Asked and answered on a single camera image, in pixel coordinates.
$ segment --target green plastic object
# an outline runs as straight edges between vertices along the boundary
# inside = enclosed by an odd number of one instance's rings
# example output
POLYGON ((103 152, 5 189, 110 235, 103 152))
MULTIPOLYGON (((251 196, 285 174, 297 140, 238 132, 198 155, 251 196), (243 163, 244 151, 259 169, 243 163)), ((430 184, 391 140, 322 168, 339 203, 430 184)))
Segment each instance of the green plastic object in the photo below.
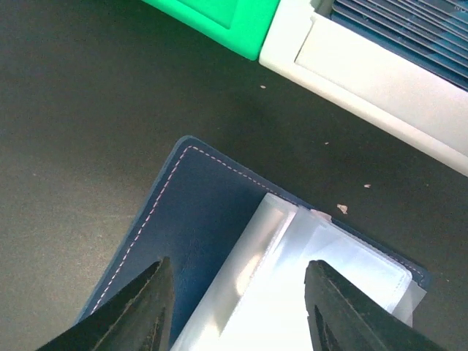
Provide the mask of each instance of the green plastic object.
POLYGON ((144 0, 236 53, 256 60, 279 0, 144 0))

